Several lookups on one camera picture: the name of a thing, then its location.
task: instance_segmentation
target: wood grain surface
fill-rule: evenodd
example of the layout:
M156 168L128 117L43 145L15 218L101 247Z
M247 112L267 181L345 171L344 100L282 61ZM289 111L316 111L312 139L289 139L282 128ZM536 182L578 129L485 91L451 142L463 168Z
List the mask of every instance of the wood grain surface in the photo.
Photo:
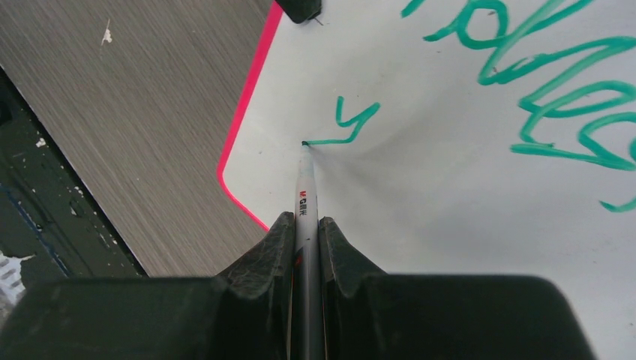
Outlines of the wood grain surface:
M270 5L0 0L0 65L150 275L214 275L263 236L215 169Z

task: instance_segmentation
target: marker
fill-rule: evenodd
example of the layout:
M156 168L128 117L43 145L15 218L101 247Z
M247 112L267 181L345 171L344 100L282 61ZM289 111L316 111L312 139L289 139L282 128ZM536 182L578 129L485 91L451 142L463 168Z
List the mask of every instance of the marker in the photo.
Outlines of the marker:
M325 360L323 291L318 248L318 199L314 161L302 142L295 194L291 360Z

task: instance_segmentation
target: pen label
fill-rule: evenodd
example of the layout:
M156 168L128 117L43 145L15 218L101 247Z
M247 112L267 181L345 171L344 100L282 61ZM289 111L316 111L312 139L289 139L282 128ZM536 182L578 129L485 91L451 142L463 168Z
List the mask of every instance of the pen label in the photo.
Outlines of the pen label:
M298 211L298 215L306 215L307 214L307 191L300 192L300 209Z

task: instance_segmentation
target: pink border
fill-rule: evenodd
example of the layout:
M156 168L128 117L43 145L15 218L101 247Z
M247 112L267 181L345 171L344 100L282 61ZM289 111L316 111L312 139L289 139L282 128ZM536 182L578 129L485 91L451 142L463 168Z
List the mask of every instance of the pink border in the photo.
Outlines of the pink border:
M217 179L221 188L223 189L223 191L225 191L225 194L241 210L243 210L245 214L249 215L252 220L256 221L256 223L259 224L260 227L262 227L265 231L269 230L269 228L261 220L259 220L256 215L252 214L252 212L248 208L246 208L245 205L241 204L241 202L239 202L239 200L236 199L230 192L230 189L227 188L227 185L225 185L223 173L225 171L225 166L227 165L227 158L230 157L230 152L232 151L232 147L234 146L236 134L239 133L239 128L241 127L241 123L243 122L245 110L247 110L252 98L252 94L254 93L254 88L257 85L260 71L263 69L263 64L265 63L267 53L269 52L269 47L272 45L274 35L276 35L276 29L278 29L278 24L281 22L282 16L283 10L280 6L278 6L278 4L276 4L276 2L274 2L269 9L269 14L267 16L267 20L265 21L265 27L263 28L262 34L260 35L260 41L258 46L256 47L256 53L254 54L254 59L252 60L252 66L250 67L250 71L247 73L247 79L245 80L245 85L243 86L243 92L241 93L241 98L238 99L238 105L236 105L236 111L234 112L234 119L232 120L232 124L229 126L225 145L223 146L223 151L220 153L219 164L217 166Z

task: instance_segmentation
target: green writing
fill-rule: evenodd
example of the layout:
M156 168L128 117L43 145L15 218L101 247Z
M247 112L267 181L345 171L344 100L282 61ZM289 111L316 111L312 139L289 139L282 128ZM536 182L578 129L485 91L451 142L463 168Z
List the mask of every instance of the green writing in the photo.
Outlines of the green writing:
M599 81L578 88L565 94L556 100L549 101L543 106L537 104L558 89L570 79L576 77L582 71L592 67L594 64L615 56L636 47L636 38L628 36L606 37L573 46L551 54L537 54L530 58L522 58L513 65L500 70L493 71L503 56L514 47L522 38L534 32L541 31L548 26L558 23L560 20L580 11L593 0L579 0L568 7L557 11L557 8L565 0L548 0L537 11L531 14L514 31L508 33L509 14L508 9L500 0L468 0L450 24L441 28L434 34L424 36L425 41L440 41L443 38L456 34L457 39L465 47L471 50L483 50L494 48L488 57L477 77L477 82L483 86L491 84L506 84L519 79L533 71L560 59L573 56L578 53L594 50L593 53L577 61L566 68L559 75L550 79L544 85L533 91L531 94L522 97L518 106L530 113L529 118L522 126L519 137L523 141L521 144L512 145L510 150L518 154L541 155L553 158L567 158L576 161L586 161L616 170L635 171L636 164L636 139L630 145L631 160L626 160L608 151L601 144L592 139L592 134L599 128L610 126L618 122L636 123L636 113L623 112L596 119L583 126L578 134L579 143L587 148L591 154L578 154L570 151L560 150L551 143L540 143L533 137L533 130L542 119L563 119L573 116L580 116L595 113L619 105L627 104L636 100L636 87L627 82L619 80ZM401 12L402 17L408 17L425 3L424 0L412 0ZM496 34L491 39L476 40L468 34L468 25L477 10L489 10L496 14L498 27ZM615 92L616 96L609 100L603 100L590 105L565 109L568 105L589 96L596 92ZM601 205L611 212L627 212L636 209L636 199L624 205L611 205L601 201Z
M328 145L328 144L348 144L358 137L360 130L372 116L380 109L380 103L374 103L349 121L342 121L342 107L344 105L344 97L339 96L336 104L336 124L341 128L348 128L355 125L351 135L346 139L327 139L327 140L307 140L309 145Z

